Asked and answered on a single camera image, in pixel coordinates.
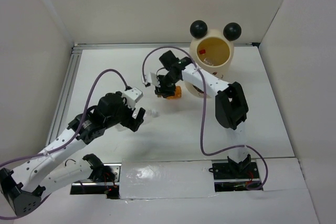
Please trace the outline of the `clear bottle white cap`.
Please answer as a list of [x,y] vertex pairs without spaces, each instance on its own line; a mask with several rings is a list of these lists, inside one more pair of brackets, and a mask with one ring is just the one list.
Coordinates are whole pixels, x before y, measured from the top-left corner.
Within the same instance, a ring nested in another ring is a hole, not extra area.
[[[159,111],[155,110],[155,109],[145,109],[145,114],[143,117],[143,123],[141,124],[141,126],[144,126],[146,124],[149,124],[154,118],[158,118],[160,116]],[[126,128],[125,126],[121,125],[121,124],[117,124],[115,126],[115,129],[119,132],[128,130],[128,128]]]

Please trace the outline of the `orange juice bottle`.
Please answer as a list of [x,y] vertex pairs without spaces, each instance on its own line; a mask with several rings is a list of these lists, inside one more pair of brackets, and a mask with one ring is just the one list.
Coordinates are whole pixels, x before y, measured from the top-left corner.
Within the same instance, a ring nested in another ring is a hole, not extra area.
[[182,88],[180,86],[173,86],[170,88],[165,88],[165,89],[175,89],[175,96],[174,97],[169,97],[169,98],[164,98],[167,100],[174,100],[174,99],[179,99],[182,97]]

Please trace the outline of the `clear bottle red label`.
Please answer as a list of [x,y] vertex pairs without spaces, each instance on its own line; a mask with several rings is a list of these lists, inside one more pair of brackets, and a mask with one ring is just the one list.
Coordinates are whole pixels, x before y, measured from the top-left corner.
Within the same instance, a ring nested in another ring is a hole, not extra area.
[[205,49],[202,49],[202,50],[200,50],[198,53],[199,53],[200,55],[203,55],[203,54],[206,53],[206,50],[205,50]]

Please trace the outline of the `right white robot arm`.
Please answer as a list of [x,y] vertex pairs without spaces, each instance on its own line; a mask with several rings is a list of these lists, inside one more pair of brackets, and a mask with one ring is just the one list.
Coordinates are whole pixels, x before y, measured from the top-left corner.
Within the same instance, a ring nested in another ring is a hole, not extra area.
[[203,114],[201,121],[200,146],[205,156],[214,156],[224,150],[207,153],[203,146],[204,124],[207,97],[215,101],[215,118],[226,130],[233,145],[228,150],[236,149],[228,155],[228,169],[235,178],[242,177],[251,163],[251,156],[246,146],[245,121],[249,110],[242,86],[238,82],[228,83],[208,73],[189,56],[179,59],[172,51],[165,52],[160,63],[167,73],[151,74],[150,83],[155,86],[155,94],[165,99],[178,96],[176,83],[185,81],[201,90],[203,95]]

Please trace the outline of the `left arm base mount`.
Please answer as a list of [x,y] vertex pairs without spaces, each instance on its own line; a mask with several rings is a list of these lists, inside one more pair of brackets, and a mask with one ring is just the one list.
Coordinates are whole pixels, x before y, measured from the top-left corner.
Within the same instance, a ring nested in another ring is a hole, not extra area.
[[97,180],[82,180],[71,184],[70,195],[101,195],[106,199],[120,199],[121,163],[105,163],[111,174],[105,172]]

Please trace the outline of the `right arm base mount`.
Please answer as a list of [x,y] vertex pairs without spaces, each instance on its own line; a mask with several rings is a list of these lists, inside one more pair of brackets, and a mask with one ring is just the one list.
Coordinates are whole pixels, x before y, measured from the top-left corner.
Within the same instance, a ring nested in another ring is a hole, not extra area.
[[216,193],[247,191],[258,188],[262,183],[256,162],[251,162],[239,174],[230,170],[228,161],[212,162],[208,171],[213,175]]

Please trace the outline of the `crushed bottle blue cap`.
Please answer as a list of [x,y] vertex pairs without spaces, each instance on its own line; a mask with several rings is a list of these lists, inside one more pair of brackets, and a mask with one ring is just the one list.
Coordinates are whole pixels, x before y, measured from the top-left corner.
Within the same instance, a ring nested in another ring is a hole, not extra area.
[[203,63],[205,63],[206,65],[209,65],[209,66],[217,66],[218,65],[215,58],[208,58],[208,57],[204,58]]

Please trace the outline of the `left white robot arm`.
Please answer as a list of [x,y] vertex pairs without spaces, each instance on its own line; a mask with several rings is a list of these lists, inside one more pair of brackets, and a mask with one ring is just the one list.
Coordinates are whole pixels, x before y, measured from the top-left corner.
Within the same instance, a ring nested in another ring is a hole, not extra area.
[[38,157],[30,158],[12,170],[2,168],[1,193],[16,216],[31,213],[52,192],[73,182],[84,179],[113,182],[114,172],[95,154],[86,154],[60,170],[56,168],[117,124],[136,132],[144,122],[145,109],[140,108],[137,116],[133,112],[142,97],[142,91],[137,88],[107,93],[97,105],[77,115],[51,144],[39,152]]

